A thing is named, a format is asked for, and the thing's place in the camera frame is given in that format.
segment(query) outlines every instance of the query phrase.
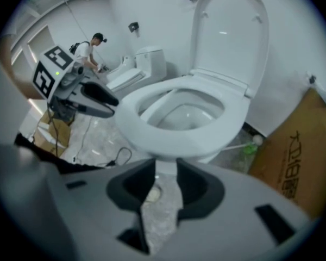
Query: green object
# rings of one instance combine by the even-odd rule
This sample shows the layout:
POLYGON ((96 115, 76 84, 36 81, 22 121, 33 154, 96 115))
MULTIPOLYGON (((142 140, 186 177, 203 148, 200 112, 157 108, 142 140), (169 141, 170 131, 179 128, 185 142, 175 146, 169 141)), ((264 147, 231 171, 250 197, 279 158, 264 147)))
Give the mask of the green object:
POLYGON ((254 154, 257 152, 257 146, 254 144, 250 144, 243 149, 244 154, 254 154))

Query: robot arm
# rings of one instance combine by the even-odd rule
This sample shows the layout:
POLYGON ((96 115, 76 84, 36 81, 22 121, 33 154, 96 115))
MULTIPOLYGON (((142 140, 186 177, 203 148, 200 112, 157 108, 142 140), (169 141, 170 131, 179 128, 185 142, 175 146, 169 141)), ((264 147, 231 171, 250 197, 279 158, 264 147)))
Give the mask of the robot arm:
POLYGON ((94 73, 76 62, 73 54, 56 45, 40 54, 33 85, 55 112, 70 119, 75 112, 102 118, 112 117, 118 99, 94 73))

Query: toilet tank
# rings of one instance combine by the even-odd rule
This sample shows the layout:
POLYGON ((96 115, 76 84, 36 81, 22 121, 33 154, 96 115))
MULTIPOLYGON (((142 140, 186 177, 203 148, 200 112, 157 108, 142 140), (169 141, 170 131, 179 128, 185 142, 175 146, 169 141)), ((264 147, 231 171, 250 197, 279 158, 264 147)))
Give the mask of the toilet tank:
POLYGON ((163 79, 167 76, 163 49, 159 46, 144 47, 135 54, 136 67, 143 72, 163 79))

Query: black cable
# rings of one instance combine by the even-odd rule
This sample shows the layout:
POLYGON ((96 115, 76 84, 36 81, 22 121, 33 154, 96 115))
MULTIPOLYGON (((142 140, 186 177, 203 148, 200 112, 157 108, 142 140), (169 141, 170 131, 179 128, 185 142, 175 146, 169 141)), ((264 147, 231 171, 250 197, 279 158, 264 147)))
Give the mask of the black cable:
POLYGON ((119 165, 119 164, 117 163, 118 156, 120 155, 120 152, 121 152, 122 150, 124 150, 124 149, 128 150, 129 153, 130 153, 129 158, 128 158, 128 159, 127 159, 123 164, 121 164, 121 165, 125 165, 125 164, 126 164, 126 163, 131 159, 131 157, 132 157, 132 155, 133 155, 133 153, 131 152, 131 149, 129 149, 129 148, 127 148, 127 147, 122 147, 122 148, 120 148, 120 149, 118 150, 118 152, 117 152, 117 156, 116 156, 116 158, 115 158, 114 160, 112 160, 112 161, 110 161, 110 162, 108 162, 108 163, 100 163, 100 164, 98 164, 97 166, 105 165, 105 167, 111 167, 111 166, 119 165))
POLYGON ((50 121, 52 121, 52 124, 53 124, 53 127, 54 127, 54 130, 55 130, 55 135, 56 135, 56 139, 55 139, 55 156, 58 157, 58 130, 57 130, 57 127, 55 126, 55 123, 51 117, 51 112, 49 112, 49 103, 47 103, 47 113, 48 113, 48 118, 50 121))

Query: cable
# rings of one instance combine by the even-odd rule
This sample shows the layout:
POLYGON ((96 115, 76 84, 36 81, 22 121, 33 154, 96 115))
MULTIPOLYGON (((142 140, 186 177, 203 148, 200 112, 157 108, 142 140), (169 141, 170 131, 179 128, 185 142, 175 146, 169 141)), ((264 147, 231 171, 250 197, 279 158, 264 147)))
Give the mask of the cable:
MULTIPOLYGON (((80 25, 80 23, 78 23, 78 21, 77 21, 77 19, 76 19, 76 17, 75 17, 75 15, 74 15, 74 13, 72 12, 72 10, 71 10, 71 8, 70 8, 70 6, 69 6, 69 4, 67 3, 67 0, 64 0, 64 2, 65 2, 65 4, 66 4, 66 6, 68 7, 68 9, 69 9, 69 11, 70 11, 70 13, 71 13, 71 15, 73 16, 73 18, 75 19, 75 21, 76 21, 76 23, 77 23, 77 25, 78 25, 78 27, 80 28, 80 30, 82 31, 82 33, 83 33, 83 35, 86 37, 86 39, 88 40, 88 37, 87 37, 87 35, 86 35, 86 33, 83 31, 83 29, 82 29, 82 27, 81 27, 81 25, 80 25)), ((105 63, 105 61, 104 61, 104 59, 103 59, 103 57, 101 57, 101 55, 95 50, 95 52, 98 54, 98 56, 102 59, 102 61, 103 61, 103 63, 105 63)))
POLYGON ((128 158, 128 159, 127 159, 123 164, 121 164, 121 165, 125 165, 128 161, 130 161, 130 159, 131 159, 131 157, 132 157, 132 155, 133 155, 133 153, 131 152, 131 149, 129 149, 129 148, 127 148, 127 147, 122 147, 122 148, 120 148, 120 149, 118 150, 118 152, 117 152, 117 156, 116 156, 116 158, 115 158, 114 160, 112 160, 112 161, 110 161, 110 162, 108 162, 108 163, 100 163, 100 164, 97 164, 97 166, 103 166, 103 165, 105 165, 105 167, 111 167, 111 166, 119 165, 119 164, 117 163, 118 156, 120 155, 120 152, 121 152, 122 150, 124 150, 124 149, 128 150, 129 153, 130 153, 129 158, 128 158))
MULTIPOLYGON (((75 156, 74 159, 73 159, 74 161, 77 161, 77 160, 78 160, 78 161, 79 161, 79 164, 82 164, 82 163, 81 163, 81 160, 78 158, 78 155, 79 155, 79 153, 81 152, 81 150, 82 150, 82 148, 83 148, 84 141, 85 141, 85 138, 86 138, 86 134, 88 133, 88 131, 89 131, 89 129, 90 129, 92 119, 93 119, 93 117, 90 118, 90 120, 89 120, 89 124, 88 124, 88 127, 87 127, 87 129, 86 129, 86 132, 85 132, 84 135, 83 135, 82 142, 81 142, 81 148, 80 148, 80 150, 78 150, 76 156, 75 156)), ((130 155, 129 155, 129 158, 128 158, 128 159, 127 159, 123 164, 121 164, 121 165, 125 165, 128 161, 130 161, 130 159, 131 159, 133 153, 132 153, 131 149, 129 149, 129 148, 127 148, 127 147, 121 147, 121 148, 118 150, 117 155, 116 155, 116 158, 115 158, 114 160, 112 160, 112 161, 110 161, 110 162, 108 162, 108 163, 100 163, 100 164, 97 164, 97 166, 103 166, 103 165, 105 165, 105 167, 111 167, 111 166, 119 165, 119 164, 117 163, 117 160, 118 160, 118 157, 120 156, 120 153, 121 153, 123 150, 128 150, 128 151, 129 151, 129 154, 130 154, 130 155)))
POLYGON ((57 127, 55 126, 55 123, 51 117, 51 112, 49 112, 50 106, 49 103, 47 103, 47 113, 48 113, 48 118, 50 121, 52 121, 54 130, 55 130, 55 135, 56 135, 56 139, 55 139, 55 156, 58 157, 58 130, 57 127))

